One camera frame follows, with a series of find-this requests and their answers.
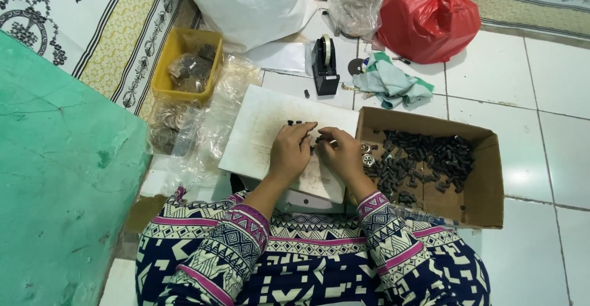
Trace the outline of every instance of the patterned clothing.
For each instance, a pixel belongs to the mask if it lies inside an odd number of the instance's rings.
[[[168,199],[140,238],[139,306],[490,305],[482,260],[452,230],[402,220],[383,194],[358,217],[275,212],[241,202]]]

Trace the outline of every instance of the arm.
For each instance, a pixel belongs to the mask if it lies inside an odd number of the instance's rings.
[[[321,153],[359,204],[361,226],[388,300],[397,296],[407,306],[457,305],[442,268],[365,175],[360,142],[336,128],[322,128],[319,132]]]
[[[230,208],[197,250],[177,267],[158,305],[233,305],[269,240],[269,218],[278,198],[310,159],[317,123],[284,126],[271,149],[269,174]]]

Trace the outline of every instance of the patterned sleeve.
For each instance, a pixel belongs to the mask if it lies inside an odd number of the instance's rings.
[[[233,305],[268,238],[264,215],[247,204],[234,205],[178,265],[158,305]]]
[[[366,197],[357,211],[389,301],[395,296],[404,306],[458,304],[442,270],[381,192]]]

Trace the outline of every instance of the green painted wall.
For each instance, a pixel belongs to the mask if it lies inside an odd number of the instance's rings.
[[[0,32],[0,305],[96,305],[145,122]]]

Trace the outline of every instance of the yellow plastic container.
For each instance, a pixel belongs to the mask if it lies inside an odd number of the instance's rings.
[[[154,92],[154,96],[166,94],[179,100],[199,100],[201,104],[204,104],[213,93],[213,87],[215,85],[214,78],[217,75],[219,64],[223,62],[223,54],[221,52],[222,42],[223,37],[218,32],[192,30],[189,28],[173,28],[170,30],[164,48],[162,49],[162,54],[156,65],[156,70],[151,78],[151,89]],[[168,73],[168,65],[180,57],[180,55],[196,52],[205,44],[217,47],[215,60],[213,60],[213,68],[211,69],[205,90],[202,93],[188,93],[186,91],[173,90],[172,78]]]

